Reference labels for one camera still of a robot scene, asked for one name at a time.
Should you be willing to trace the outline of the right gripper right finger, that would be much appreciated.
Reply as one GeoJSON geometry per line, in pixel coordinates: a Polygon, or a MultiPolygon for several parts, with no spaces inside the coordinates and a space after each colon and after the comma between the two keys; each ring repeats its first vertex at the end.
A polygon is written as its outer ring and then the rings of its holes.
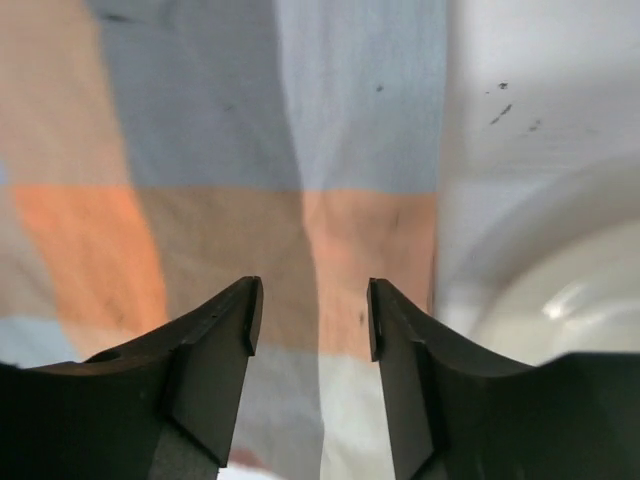
{"type": "Polygon", "coordinates": [[[367,295],[396,478],[539,478],[535,444],[507,420],[499,389],[528,366],[427,315],[388,280],[370,280],[367,295]]]}

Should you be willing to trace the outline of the orange blue checkered cloth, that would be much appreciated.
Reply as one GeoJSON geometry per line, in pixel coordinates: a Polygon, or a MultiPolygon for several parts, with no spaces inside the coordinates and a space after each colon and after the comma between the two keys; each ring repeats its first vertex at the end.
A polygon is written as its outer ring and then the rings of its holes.
{"type": "Polygon", "coordinates": [[[231,457],[390,479],[367,283],[432,301],[442,1],[5,1],[1,359],[82,360],[245,275],[231,457]]]}

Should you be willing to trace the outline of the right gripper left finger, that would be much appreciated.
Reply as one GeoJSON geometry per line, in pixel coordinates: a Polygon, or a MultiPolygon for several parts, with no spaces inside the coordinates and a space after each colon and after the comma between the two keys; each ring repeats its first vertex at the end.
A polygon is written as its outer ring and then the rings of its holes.
{"type": "Polygon", "coordinates": [[[263,285],[242,277],[193,311],[90,357],[116,365],[126,359],[167,354],[159,395],[164,426],[154,470],[219,470],[226,466],[247,364],[257,349],[263,285]]]}

